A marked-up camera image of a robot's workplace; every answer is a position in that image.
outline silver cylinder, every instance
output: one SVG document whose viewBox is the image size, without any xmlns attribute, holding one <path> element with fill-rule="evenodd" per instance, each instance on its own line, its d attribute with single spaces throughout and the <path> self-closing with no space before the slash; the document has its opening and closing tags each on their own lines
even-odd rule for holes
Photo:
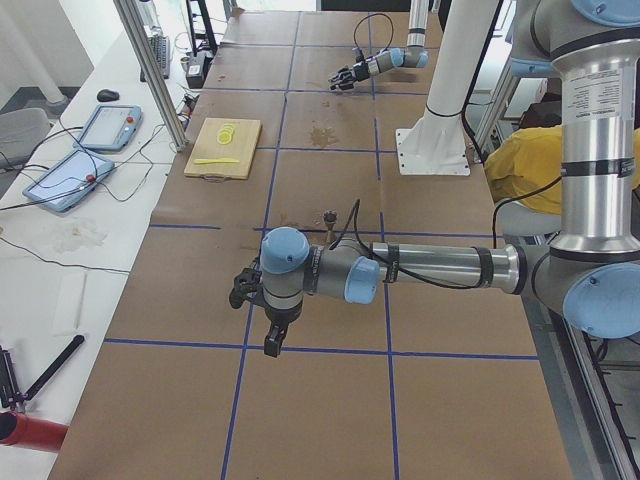
<svg viewBox="0 0 640 480">
<path fill-rule="evenodd" d="M 374 243 L 372 248 L 379 257 L 389 259 L 388 244 Z M 483 275 L 480 256 L 473 248 L 400 244 L 399 249 L 402 268 L 436 282 L 471 287 L 477 285 Z M 520 278 L 520 262 L 516 249 L 508 245 L 505 249 L 489 252 L 493 263 L 493 276 L 489 283 L 483 286 L 513 293 Z M 386 270 L 383 266 L 380 271 L 382 278 L 386 276 Z M 420 280 L 400 272 L 398 281 Z"/>
<path fill-rule="evenodd" d="M 151 47 L 149 46 L 149 41 L 147 40 L 147 35 L 142 25 L 142 18 L 136 5 L 137 1 L 138 0 L 114 0 L 113 3 L 118 10 L 122 25 L 127 32 L 136 57 L 138 57 L 138 62 L 140 62 L 145 79 L 151 89 L 153 99 L 160 110 L 162 120 L 175 143 L 176 150 L 182 151 L 187 144 L 187 138 L 184 135 L 182 124 L 180 120 L 178 120 L 178 116 L 173 108 L 171 96 L 160 73 L 158 62 L 151 52 Z"/>
<path fill-rule="evenodd" d="M 407 46 L 424 47 L 427 29 L 427 15 L 429 14 L 429 0 L 413 0 L 409 13 L 409 35 Z"/>
<path fill-rule="evenodd" d="M 631 39 L 553 62 L 563 81 L 563 178 L 562 231 L 551 243 L 552 255 L 596 262 L 640 258 L 630 227 L 639 55 L 640 39 Z"/>
</svg>

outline keyboard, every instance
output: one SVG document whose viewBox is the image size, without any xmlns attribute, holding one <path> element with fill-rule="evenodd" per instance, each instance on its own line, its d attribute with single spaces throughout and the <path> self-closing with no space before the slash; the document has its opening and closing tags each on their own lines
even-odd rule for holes
<svg viewBox="0 0 640 480">
<path fill-rule="evenodd" d="M 161 37 L 154 35 L 148 37 L 149 46 L 153 55 L 156 57 L 160 72 L 164 78 L 169 78 L 169 67 L 171 66 L 171 44 L 169 43 L 169 37 Z M 144 82 L 144 72 L 140 70 L 140 81 Z"/>
</svg>

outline scratched patch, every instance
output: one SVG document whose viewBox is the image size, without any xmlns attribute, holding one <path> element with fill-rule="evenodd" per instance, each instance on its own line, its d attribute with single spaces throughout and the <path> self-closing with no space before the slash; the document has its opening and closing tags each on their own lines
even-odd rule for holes
<svg viewBox="0 0 640 480">
<path fill-rule="evenodd" d="M 51 244 L 58 252 L 73 252 L 81 247 L 99 247 L 107 237 L 89 218 L 71 218 L 57 223 L 51 231 Z"/>
</svg>

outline office chair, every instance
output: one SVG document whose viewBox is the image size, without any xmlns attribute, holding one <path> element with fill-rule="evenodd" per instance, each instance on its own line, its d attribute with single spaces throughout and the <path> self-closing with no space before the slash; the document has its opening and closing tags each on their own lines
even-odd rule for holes
<svg viewBox="0 0 640 480">
<path fill-rule="evenodd" d="M 33 148 L 51 124 L 41 108 L 25 108 L 0 115 L 0 195 L 4 195 L 27 163 Z"/>
</svg>

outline tablet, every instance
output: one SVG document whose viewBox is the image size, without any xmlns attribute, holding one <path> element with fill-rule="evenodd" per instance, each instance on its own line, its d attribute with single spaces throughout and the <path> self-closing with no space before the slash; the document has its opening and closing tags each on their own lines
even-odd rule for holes
<svg viewBox="0 0 640 480">
<path fill-rule="evenodd" d="M 142 110 L 135 105 L 98 105 L 78 143 L 96 152 L 118 152 L 129 143 L 141 119 Z"/>
<path fill-rule="evenodd" d="M 113 167 L 113 161 L 108 158 L 76 149 L 25 188 L 22 194 L 45 208 L 64 212 L 96 188 Z"/>
</svg>

